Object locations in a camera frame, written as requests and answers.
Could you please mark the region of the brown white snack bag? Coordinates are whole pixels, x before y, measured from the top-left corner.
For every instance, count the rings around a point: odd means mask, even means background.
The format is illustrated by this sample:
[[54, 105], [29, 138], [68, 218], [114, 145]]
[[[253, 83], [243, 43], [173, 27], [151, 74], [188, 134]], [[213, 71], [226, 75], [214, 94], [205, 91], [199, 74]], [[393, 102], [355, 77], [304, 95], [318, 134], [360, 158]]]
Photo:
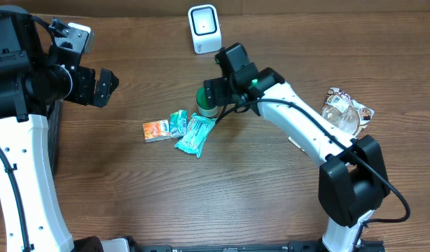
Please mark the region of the brown white snack bag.
[[360, 131], [364, 130], [374, 116], [374, 110], [359, 103], [338, 87], [331, 87], [320, 112], [319, 124], [342, 142], [351, 144]]

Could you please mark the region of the teal wet wipes pack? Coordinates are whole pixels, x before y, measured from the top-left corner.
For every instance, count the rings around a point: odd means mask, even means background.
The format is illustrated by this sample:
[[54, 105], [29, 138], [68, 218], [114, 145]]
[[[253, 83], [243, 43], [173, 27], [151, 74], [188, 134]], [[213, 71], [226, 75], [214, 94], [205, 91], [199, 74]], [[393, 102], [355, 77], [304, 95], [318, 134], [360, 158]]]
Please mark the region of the teal wet wipes pack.
[[186, 134], [177, 141], [174, 147], [200, 158], [204, 143], [215, 124], [215, 118], [207, 118], [194, 113], [188, 122]]

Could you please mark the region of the round can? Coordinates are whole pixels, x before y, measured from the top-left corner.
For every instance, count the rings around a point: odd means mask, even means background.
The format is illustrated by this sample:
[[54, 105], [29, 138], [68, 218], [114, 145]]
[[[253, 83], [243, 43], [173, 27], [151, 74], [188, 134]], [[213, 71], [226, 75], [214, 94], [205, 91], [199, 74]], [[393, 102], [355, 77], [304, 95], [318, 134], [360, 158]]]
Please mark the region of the round can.
[[196, 94], [197, 108], [201, 116], [213, 118], [218, 113], [217, 106], [208, 105], [207, 98], [205, 96], [205, 88], [201, 87]]

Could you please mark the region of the small green white packet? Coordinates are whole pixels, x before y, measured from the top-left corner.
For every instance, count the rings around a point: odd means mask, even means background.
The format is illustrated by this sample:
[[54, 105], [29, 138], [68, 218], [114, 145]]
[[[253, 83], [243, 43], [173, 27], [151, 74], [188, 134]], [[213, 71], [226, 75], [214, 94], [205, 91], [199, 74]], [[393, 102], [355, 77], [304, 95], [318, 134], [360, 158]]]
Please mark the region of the small green white packet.
[[186, 110], [178, 110], [170, 115], [169, 132], [170, 137], [179, 139], [187, 132], [188, 114]]

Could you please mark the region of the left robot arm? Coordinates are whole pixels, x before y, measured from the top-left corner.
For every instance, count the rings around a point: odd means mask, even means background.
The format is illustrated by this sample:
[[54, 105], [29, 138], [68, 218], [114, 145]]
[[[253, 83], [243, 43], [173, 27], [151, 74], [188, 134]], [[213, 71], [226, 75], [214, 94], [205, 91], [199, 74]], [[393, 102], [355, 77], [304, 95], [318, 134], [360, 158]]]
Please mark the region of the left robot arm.
[[48, 153], [55, 102], [106, 106], [119, 80], [80, 65], [92, 30], [0, 6], [0, 203], [8, 251], [127, 251], [126, 239], [74, 239], [57, 201]]

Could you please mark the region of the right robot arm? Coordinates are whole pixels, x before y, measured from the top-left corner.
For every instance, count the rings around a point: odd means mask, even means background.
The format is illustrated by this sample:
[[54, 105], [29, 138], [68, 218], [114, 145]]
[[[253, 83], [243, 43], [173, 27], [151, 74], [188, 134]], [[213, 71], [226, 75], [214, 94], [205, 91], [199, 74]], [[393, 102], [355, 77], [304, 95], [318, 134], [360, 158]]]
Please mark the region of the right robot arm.
[[259, 71], [243, 45], [215, 56], [222, 77], [204, 82], [209, 106], [251, 109], [292, 138], [319, 167], [318, 198], [328, 215], [323, 236], [291, 241], [287, 251], [384, 251], [381, 241], [361, 238], [365, 222], [390, 193], [380, 145], [343, 132], [308, 106], [276, 71]]

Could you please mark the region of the orange packet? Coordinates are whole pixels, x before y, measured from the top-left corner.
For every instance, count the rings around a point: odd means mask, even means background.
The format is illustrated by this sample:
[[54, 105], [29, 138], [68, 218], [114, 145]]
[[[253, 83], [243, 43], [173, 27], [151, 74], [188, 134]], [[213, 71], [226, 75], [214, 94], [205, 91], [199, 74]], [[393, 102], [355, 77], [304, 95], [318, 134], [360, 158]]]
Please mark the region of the orange packet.
[[143, 124], [143, 130], [145, 142], [161, 141], [171, 138], [168, 120], [145, 122]]

